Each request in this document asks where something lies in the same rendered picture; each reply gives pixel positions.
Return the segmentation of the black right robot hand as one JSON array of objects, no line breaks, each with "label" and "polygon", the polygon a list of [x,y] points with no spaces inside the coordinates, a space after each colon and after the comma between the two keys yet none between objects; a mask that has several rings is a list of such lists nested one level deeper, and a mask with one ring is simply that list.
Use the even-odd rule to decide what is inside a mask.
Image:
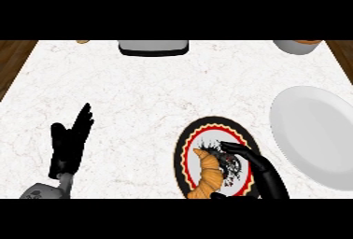
[{"label": "black right robot hand", "polygon": [[220,149],[230,159],[239,155],[249,162],[259,198],[287,200],[287,190],[271,162],[242,144],[221,141]]}]

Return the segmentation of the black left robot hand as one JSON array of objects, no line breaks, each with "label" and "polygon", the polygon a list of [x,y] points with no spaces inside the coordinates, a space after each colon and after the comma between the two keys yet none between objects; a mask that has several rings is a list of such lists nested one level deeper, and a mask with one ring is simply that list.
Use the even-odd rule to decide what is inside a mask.
[{"label": "black left robot hand", "polygon": [[90,104],[84,104],[72,127],[56,122],[51,125],[51,164],[48,178],[57,179],[59,174],[73,175],[78,171],[84,145],[93,127],[93,113]]}]

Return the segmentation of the golden brown croissant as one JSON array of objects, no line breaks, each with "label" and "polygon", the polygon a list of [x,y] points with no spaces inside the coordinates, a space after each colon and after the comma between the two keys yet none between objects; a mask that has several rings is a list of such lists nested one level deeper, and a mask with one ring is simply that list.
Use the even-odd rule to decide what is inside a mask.
[{"label": "golden brown croissant", "polygon": [[193,149],[199,159],[199,181],[194,189],[187,193],[189,199],[209,199],[211,193],[215,192],[223,183],[223,174],[218,169],[218,159],[199,148]]}]

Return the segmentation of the plain white plate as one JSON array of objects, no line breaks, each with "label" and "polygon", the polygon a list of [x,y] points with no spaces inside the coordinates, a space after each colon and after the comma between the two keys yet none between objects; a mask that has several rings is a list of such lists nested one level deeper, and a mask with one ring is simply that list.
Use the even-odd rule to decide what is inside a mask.
[{"label": "plain white plate", "polygon": [[353,105],[320,88],[295,86],[276,96],[268,118],[296,169],[327,188],[353,191]]}]

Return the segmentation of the black red patterned plate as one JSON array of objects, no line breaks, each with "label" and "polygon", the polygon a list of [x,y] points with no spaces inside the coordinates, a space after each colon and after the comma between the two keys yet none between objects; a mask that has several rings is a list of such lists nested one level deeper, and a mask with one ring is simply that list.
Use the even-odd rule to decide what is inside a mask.
[{"label": "black red patterned plate", "polygon": [[223,117],[205,117],[194,120],[184,128],[175,142],[174,170],[181,194],[187,198],[187,193],[197,186],[200,167],[193,149],[199,148],[218,159],[223,183],[217,192],[225,196],[258,198],[249,162],[239,155],[233,159],[224,155],[220,149],[221,141],[242,144],[259,154],[252,135],[236,122]]}]

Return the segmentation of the grey black appliance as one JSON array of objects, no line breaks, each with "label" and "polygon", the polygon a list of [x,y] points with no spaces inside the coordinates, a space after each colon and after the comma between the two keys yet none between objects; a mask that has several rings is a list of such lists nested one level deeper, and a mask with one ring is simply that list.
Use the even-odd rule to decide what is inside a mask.
[{"label": "grey black appliance", "polygon": [[183,55],[189,50],[187,40],[119,40],[119,52],[126,56],[162,57]]}]

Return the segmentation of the grey round pot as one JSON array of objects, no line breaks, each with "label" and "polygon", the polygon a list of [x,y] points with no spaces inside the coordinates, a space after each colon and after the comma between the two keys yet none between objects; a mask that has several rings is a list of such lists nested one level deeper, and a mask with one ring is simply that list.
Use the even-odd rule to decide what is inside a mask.
[{"label": "grey round pot", "polygon": [[274,40],[273,43],[283,52],[304,55],[314,50],[320,40]]}]

